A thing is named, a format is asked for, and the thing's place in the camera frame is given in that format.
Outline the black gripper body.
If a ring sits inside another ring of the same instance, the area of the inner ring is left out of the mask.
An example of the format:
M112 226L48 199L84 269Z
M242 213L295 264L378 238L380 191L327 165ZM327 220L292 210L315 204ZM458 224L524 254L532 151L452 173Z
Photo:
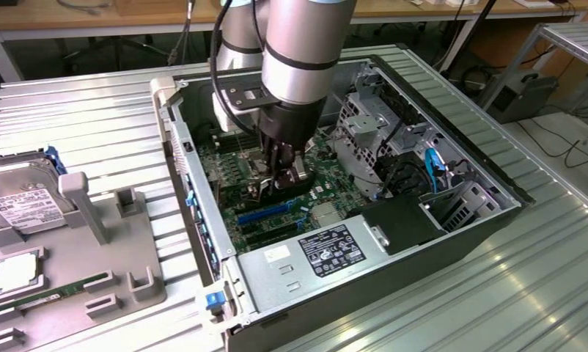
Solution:
M326 98L310 104L280 102L259 110L260 142L264 150L272 145L287 144L302 150L315 135Z

